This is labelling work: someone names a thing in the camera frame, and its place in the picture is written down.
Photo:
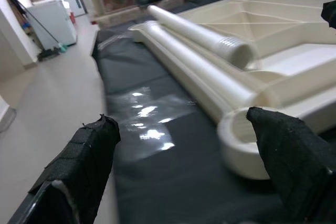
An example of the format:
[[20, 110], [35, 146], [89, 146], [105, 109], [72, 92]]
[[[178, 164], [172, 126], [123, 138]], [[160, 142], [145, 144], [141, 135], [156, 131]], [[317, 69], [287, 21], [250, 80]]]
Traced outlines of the white cabinet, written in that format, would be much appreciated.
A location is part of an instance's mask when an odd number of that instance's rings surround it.
[[[70, 19], [62, 0], [49, 0], [27, 8], [49, 32], [63, 45], [71, 46], [77, 43], [77, 31]], [[44, 50], [58, 47], [48, 33], [29, 15], [27, 19], [32, 26]]]

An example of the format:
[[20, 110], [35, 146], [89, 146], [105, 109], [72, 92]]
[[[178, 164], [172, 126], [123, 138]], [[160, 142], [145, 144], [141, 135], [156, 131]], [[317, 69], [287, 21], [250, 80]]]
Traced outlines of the cross-shaped clear tape patch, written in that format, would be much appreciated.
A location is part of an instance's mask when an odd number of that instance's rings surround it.
[[165, 124], [191, 114], [193, 107], [194, 102], [181, 95], [156, 98], [149, 87], [116, 95], [111, 106], [121, 136], [116, 156], [124, 162], [135, 162], [173, 148]]

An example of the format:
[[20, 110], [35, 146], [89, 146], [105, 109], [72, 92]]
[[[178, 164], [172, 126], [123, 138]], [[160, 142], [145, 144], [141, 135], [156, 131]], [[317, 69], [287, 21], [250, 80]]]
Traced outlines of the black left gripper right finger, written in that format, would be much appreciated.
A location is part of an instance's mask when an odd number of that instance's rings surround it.
[[336, 151], [299, 118], [251, 107], [260, 157], [297, 220], [336, 224]]

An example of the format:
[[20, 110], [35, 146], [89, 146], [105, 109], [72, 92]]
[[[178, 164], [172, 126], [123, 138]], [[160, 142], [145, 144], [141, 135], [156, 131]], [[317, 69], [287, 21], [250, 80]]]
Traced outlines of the white plastic children table top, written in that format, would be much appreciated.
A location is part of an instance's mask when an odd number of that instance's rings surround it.
[[155, 17], [130, 27], [217, 125], [222, 157], [236, 174], [268, 179], [252, 106], [303, 119], [319, 133], [336, 115], [336, 30], [321, 18], [327, 0], [223, 0], [178, 16], [248, 42], [252, 62], [238, 68]]

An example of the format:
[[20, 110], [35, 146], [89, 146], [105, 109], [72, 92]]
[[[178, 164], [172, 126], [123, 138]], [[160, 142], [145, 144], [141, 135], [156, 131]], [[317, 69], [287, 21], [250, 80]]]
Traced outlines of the black table cloth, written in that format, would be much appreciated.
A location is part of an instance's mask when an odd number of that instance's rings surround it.
[[[218, 1], [223, 0], [195, 0], [177, 10], [164, 10], [177, 15]], [[119, 223], [327, 224], [295, 219], [269, 175], [256, 180], [234, 173], [223, 160], [216, 123], [145, 44], [134, 38], [120, 39], [98, 49], [98, 44], [112, 35], [152, 19], [148, 12], [145, 18], [103, 29], [97, 35], [92, 56], [103, 81], [107, 113], [112, 116], [113, 97], [141, 87], [149, 87], [156, 98], [181, 95], [192, 100], [194, 107], [191, 114], [165, 124], [173, 148], [135, 162], [122, 161], [115, 150]], [[305, 124], [336, 151], [336, 115], [332, 122], [333, 127], [319, 133]]]

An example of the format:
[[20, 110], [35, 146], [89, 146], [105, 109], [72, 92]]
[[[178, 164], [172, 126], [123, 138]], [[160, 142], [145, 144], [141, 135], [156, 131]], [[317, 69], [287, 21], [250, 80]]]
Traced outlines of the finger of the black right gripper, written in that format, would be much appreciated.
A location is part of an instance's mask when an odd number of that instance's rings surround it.
[[336, 0], [323, 4], [321, 18], [328, 22], [329, 27], [336, 29]]

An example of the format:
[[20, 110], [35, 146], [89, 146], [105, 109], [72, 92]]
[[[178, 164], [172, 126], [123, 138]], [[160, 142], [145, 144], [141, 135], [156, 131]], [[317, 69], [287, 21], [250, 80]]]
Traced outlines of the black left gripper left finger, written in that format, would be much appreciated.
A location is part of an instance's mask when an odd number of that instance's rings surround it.
[[65, 194], [78, 224], [93, 224], [109, 178], [113, 154], [120, 142], [118, 123], [111, 117], [79, 128], [64, 149], [44, 168], [32, 188], [44, 182]]

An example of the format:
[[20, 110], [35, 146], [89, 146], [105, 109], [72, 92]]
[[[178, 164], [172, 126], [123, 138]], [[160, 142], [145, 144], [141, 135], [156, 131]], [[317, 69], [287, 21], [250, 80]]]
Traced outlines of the white appliance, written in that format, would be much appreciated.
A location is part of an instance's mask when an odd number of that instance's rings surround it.
[[75, 17], [86, 14], [85, 8], [81, 0], [62, 0], [65, 8], [73, 13]]

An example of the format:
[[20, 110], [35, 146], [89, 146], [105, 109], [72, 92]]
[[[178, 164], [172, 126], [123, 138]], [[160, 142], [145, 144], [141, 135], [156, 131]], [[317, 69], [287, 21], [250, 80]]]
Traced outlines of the beige quilted cover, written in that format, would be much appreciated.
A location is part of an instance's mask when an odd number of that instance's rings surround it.
[[[162, 0], [153, 3], [153, 5], [163, 9], [173, 9], [183, 5], [186, 1], [187, 0]], [[147, 6], [130, 6], [99, 17], [92, 16], [90, 17], [90, 21], [93, 25], [98, 25], [100, 28], [106, 28], [137, 20], [147, 15]]]

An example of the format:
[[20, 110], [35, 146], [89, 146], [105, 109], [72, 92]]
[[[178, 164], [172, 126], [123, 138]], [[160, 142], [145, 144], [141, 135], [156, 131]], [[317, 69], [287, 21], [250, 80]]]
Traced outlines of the white plastic table leg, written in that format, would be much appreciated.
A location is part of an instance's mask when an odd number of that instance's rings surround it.
[[170, 30], [197, 43], [238, 68], [252, 62], [254, 52], [251, 45], [235, 36], [224, 36], [155, 5], [148, 12]]

